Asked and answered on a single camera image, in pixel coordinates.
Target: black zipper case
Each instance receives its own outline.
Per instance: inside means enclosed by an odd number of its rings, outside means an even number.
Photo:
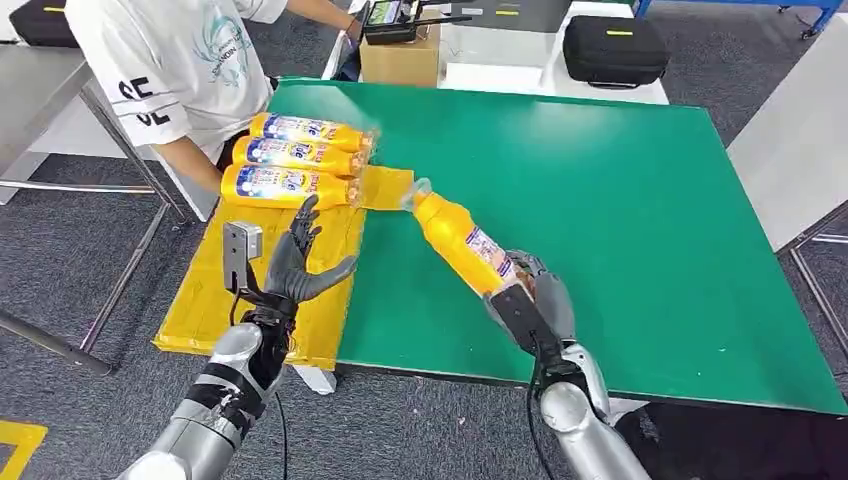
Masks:
[[[65,0],[30,0],[9,21],[30,46],[79,48],[65,19]]]
[[[607,88],[653,83],[669,59],[654,27],[636,18],[576,16],[565,29],[562,51],[571,78]]]

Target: bottle label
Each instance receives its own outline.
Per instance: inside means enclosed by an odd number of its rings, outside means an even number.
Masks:
[[[318,190],[318,174],[289,168],[248,165],[236,179],[236,193],[242,197],[279,198],[309,195]]]
[[[491,265],[504,280],[513,280],[515,269],[513,268],[512,260],[506,255],[506,252],[498,246],[488,235],[483,233],[479,227],[474,227],[471,233],[465,239],[465,244],[484,262]]]
[[[269,116],[262,127],[263,136],[296,142],[301,140],[332,140],[338,130],[339,124],[335,122],[278,115]]]
[[[303,162],[321,163],[325,145],[303,142],[287,142],[273,138],[255,138],[247,146],[248,161],[253,163],[271,163],[280,157]]]

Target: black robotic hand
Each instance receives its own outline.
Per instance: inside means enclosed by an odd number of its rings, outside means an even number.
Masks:
[[[573,340],[574,310],[571,307],[568,290],[562,280],[548,271],[545,264],[533,254],[521,250],[508,250],[506,254],[521,269],[521,272],[530,278],[529,283],[533,286],[534,296],[530,300],[541,317],[540,320],[544,322],[544,330],[547,331],[549,338],[556,341]],[[522,312],[525,315],[525,320],[518,324],[507,322],[493,304],[495,296],[492,294],[483,295],[483,304],[486,311],[506,331],[513,342],[524,349],[528,349],[532,346],[528,343],[528,333],[542,326],[533,321],[534,312]]]
[[[312,223],[318,218],[318,212],[312,211],[317,202],[317,195],[303,202],[289,231],[277,242],[265,276],[266,293],[287,298],[295,304],[317,297],[356,270],[356,257],[349,256],[323,273],[306,271],[306,257],[315,237],[321,233],[321,227],[312,228]]]

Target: green table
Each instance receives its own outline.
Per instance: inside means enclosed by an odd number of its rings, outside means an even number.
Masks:
[[[701,109],[286,80],[270,110],[379,128],[501,246],[567,283],[613,395],[848,413]],[[341,363],[526,382],[404,212],[371,212]]]

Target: black cable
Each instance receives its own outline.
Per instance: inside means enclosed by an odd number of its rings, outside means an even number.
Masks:
[[[530,336],[533,337],[533,341],[536,342],[536,358],[533,361],[533,375],[530,377],[530,384],[527,385],[527,397],[525,402],[527,410],[527,427],[530,428],[530,436],[533,438],[533,446],[536,447],[536,455],[539,456],[539,463],[542,464],[542,468],[545,469],[545,473],[548,474],[548,478],[550,480],[554,480],[554,474],[551,472],[551,466],[548,465],[548,460],[542,452],[542,446],[539,444],[539,437],[536,435],[536,427],[533,425],[533,390],[536,388],[536,382],[539,381],[539,375],[542,370],[542,362],[540,358],[541,347],[539,346],[539,341],[536,340],[534,332],[530,332]]]
[[[283,480],[287,480],[289,476],[289,434],[286,428],[286,414],[283,413],[283,401],[280,400],[280,394],[274,392],[274,397],[277,399],[277,411],[280,413],[280,425],[283,428]]]
[[[233,315],[236,313],[236,305],[238,305],[238,301],[241,298],[241,290],[236,291],[235,296],[233,297],[233,304],[230,306],[230,326],[236,326],[236,321],[233,318]]]

